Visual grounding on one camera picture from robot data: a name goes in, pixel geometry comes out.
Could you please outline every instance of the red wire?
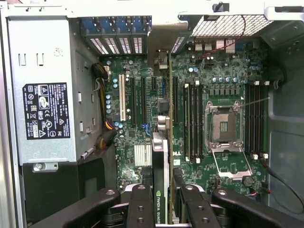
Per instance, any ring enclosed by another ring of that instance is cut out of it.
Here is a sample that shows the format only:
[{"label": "red wire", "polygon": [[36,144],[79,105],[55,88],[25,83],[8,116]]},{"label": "red wire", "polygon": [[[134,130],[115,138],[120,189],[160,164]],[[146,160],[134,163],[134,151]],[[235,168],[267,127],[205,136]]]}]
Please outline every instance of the red wire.
[{"label": "red wire", "polygon": [[227,47],[229,47],[229,46],[231,46],[231,45],[234,45],[239,39],[241,39],[241,38],[243,37],[243,35],[244,35],[244,33],[245,33],[245,30],[246,30],[246,20],[245,20],[245,18],[244,18],[243,15],[240,15],[240,16],[241,16],[242,19],[244,20],[244,29],[243,29],[242,34],[241,34],[234,42],[232,42],[231,44],[229,44],[229,45],[227,45],[227,46],[224,45],[224,46],[221,47],[221,48],[212,50],[212,51],[210,51],[210,52],[208,52],[208,53],[202,55],[201,59],[203,59],[204,57],[206,57],[206,56],[208,56],[208,55],[210,55],[210,54],[212,54],[212,53],[215,53],[215,52],[217,52],[217,51],[219,51],[219,50],[222,50],[222,49],[227,48]]}]

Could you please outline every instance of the motherboard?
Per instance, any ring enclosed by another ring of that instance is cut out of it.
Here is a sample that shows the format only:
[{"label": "motherboard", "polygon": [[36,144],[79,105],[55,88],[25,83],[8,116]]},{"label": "motherboard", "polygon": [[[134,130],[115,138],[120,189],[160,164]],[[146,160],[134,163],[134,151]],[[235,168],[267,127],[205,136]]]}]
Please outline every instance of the motherboard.
[{"label": "motherboard", "polygon": [[[266,172],[257,156],[267,148],[267,49],[238,42],[234,53],[205,52],[190,45],[172,56],[172,165],[207,193],[219,187],[262,193]],[[168,80],[148,67],[145,56],[109,57],[103,65],[109,72],[106,118],[118,132],[117,187],[123,191],[152,166],[152,133],[161,130],[160,109],[169,108]]]}]

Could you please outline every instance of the black cable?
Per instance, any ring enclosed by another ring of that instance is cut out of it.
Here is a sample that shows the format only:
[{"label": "black cable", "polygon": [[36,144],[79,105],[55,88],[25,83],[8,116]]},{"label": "black cable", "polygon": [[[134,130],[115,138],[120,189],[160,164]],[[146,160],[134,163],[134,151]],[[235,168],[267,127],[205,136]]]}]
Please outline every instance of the black cable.
[{"label": "black cable", "polygon": [[301,212],[295,212],[295,211],[291,211],[289,208],[287,208],[286,206],[282,205],[277,198],[275,197],[275,195],[272,193],[275,201],[284,209],[288,210],[289,212],[296,214],[296,215],[300,215],[304,213],[304,200],[303,198],[283,179],[281,178],[278,174],[276,174],[266,163],[266,161],[264,159],[260,159],[260,162],[262,164],[262,166],[266,169],[266,171],[269,173],[270,176],[276,178],[277,180],[279,180],[280,182],[282,182],[301,202],[302,204],[302,210]]}]

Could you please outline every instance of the white pci slot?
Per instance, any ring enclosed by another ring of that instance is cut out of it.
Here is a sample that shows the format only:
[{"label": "white pci slot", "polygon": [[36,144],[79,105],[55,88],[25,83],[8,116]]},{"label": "white pci slot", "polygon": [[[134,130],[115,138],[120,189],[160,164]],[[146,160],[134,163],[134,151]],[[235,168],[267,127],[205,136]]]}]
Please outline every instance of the white pci slot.
[{"label": "white pci slot", "polygon": [[120,106],[120,121],[125,121],[125,87],[124,75],[119,75],[119,106]]}]

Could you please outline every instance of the heatsink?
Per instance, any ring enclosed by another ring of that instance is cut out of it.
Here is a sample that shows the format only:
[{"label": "heatsink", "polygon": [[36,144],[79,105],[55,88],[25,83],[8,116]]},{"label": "heatsink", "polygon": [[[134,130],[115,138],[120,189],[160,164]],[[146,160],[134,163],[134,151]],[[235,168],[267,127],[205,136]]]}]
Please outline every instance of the heatsink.
[{"label": "heatsink", "polygon": [[150,144],[134,146],[135,167],[145,167],[152,165],[152,149]]}]

